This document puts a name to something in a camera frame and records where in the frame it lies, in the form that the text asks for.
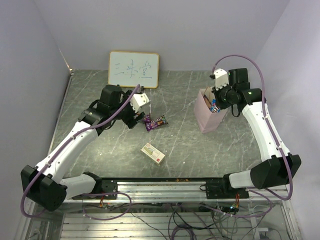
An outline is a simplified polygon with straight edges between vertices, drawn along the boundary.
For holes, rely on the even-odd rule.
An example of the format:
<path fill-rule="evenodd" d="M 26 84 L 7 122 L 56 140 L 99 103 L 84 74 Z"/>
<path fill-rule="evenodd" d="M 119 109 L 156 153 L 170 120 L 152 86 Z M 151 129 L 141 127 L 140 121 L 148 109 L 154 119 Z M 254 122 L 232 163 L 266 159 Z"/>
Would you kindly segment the blue cookie bar wrapper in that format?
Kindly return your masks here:
<path fill-rule="evenodd" d="M 212 112 L 212 113 L 219 113 L 220 112 L 220 108 L 217 106 L 217 102 L 215 99 L 213 99 L 211 101 L 211 106 L 209 108 L 209 110 Z"/>

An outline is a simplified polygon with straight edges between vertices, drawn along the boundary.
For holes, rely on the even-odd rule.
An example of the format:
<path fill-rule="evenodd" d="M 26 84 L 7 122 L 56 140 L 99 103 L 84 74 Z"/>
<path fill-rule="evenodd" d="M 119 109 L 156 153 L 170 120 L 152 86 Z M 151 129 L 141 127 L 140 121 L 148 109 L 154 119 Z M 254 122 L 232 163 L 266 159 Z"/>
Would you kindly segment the pink paper bag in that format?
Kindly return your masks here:
<path fill-rule="evenodd" d="M 215 131 L 227 113 L 226 109 L 211 111 L 212 100 L 215 100 L 212 87 L 199 90 L 194 105 L 194 115 L 203 134 Z"/>

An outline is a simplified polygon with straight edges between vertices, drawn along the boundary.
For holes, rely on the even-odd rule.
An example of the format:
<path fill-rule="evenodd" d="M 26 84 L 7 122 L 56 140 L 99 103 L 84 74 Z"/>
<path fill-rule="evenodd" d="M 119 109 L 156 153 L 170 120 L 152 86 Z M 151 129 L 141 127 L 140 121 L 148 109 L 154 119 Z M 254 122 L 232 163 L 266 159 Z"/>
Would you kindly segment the brown purple M&M's pack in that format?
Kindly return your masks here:
<path fill-rule="evenodd" d="M 151 123 L 151 115 L 150 114 L 146 114 L 143 118 L 142 118 L 142 122 L 144 124 L 150 124 Z"/>

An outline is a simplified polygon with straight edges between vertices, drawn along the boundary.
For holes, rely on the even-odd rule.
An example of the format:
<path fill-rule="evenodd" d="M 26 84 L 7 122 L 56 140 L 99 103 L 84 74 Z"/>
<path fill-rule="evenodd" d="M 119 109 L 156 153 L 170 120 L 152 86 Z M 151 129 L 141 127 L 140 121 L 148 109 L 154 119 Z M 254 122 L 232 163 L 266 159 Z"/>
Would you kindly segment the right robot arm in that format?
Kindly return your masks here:
<path fill-rule="evenodd" d="M 237 107 L 251 128 L 261 157 L 261 162 L 252 169 L 230 173 L 228 181 L 220 186 L 221 194 L 231 198 L 238 189 L 265 189 L 283 201 L 290 200 L 293 177 L 302 161 L 280 138 L 263 89 L 251 87 L 246 68 L 213 69 L 210 77 L 215 81 L 212 93 L 216 106 L 221 110 Z"/>

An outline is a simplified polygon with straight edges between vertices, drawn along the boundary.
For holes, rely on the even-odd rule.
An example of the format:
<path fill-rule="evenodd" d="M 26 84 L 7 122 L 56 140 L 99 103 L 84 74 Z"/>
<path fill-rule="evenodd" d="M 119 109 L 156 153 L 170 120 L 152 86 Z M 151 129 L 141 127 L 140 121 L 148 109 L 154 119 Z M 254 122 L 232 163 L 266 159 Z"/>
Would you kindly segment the white green small box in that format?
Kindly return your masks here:
<path fill-rule="evenodd" d="M 165 158 L 165 154 L 159 151 L 154 146 L 152 146 L 150 143 L 146 143 L 142 147 L 141 152 L 144 153 L 150 159 L 152 159 L 158 165 L 160 165 Z"/>

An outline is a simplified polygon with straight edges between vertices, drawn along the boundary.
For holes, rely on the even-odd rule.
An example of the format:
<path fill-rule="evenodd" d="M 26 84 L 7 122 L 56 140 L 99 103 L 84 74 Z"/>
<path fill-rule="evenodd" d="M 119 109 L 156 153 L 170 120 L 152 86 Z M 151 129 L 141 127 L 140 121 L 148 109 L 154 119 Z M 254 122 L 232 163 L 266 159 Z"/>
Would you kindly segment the white board with yellow frame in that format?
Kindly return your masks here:
<path fill-rule="evenodd" d="M 156 89 L 159 63 L 158 53 L 113 50 L 109 53 L 108 84 L 125 88 L 139 84 L 145 89 Z"/>

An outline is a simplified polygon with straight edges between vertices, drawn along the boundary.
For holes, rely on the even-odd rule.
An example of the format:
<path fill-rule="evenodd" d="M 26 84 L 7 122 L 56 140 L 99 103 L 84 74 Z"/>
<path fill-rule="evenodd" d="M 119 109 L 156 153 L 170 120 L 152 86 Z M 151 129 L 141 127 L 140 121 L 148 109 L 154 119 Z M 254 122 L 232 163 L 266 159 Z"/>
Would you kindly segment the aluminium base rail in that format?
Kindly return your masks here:
<path fill-rule="evenodd" d="M 111 202 L 208 202 L 210 200 L 275 201 L 276 196 L 265 189 L 232 188 L 227 178 L 100 178 L 82 174 L 62 179 L 59 183 L 48 177 L 35 182 L 22 179 L 22 187 L 29 199 L 45 207 L 56 209 L 69 199 L 105 197 Z"/>

